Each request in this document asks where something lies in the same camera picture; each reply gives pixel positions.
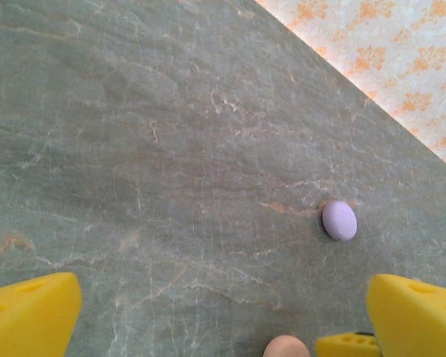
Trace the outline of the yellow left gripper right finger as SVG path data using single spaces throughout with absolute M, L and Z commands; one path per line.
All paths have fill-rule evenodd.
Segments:
M 366 307 L 383 357 L 446 357 L 446 288 L 377 274 Z

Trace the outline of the purple round earbud case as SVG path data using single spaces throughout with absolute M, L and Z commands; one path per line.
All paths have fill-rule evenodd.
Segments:
M 358 221 L 353 209 L 343 201 L 330 201 L 322 212 L 323 227 L 335 240 L 349 241 L 358 230 Z

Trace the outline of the pink round earbud case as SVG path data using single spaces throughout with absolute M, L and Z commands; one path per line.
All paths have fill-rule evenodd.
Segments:
M 279 335 L 266 346 L 262 357 L 311 357 L 307 346 L 292 335 Z

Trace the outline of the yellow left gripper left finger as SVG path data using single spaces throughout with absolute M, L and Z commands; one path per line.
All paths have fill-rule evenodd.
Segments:
M 0 357 L 64 357 L 82 303 L 71 272 L 0 287 Z

